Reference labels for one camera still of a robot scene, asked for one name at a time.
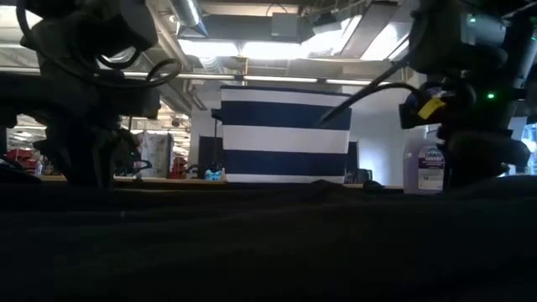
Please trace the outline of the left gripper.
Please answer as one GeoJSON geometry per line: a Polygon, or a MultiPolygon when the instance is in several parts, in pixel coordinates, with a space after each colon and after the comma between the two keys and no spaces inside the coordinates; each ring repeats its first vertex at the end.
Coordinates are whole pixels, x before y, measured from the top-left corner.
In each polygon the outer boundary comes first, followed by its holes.
{"type": "Polygon", "coordinates": [[[53,122],[35,147],[71,185],[108,188],[117,167],[140,158],[139,139],[114,125],[103,128],[83,121],[53,122]]]}

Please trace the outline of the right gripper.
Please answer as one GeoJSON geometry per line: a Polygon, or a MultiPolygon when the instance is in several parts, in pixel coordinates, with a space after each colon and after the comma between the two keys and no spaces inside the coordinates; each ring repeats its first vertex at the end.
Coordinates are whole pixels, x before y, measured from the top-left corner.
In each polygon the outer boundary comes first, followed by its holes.
{"type": "Polygon", "coordinates": [[[524,167],[529,148],[508,128],[524,88],[480,91],[471,97],[450,96],[442,110],[438,138],[446,160],[443,187],[455,189],[495,178],[510,165],[524,167]]]}

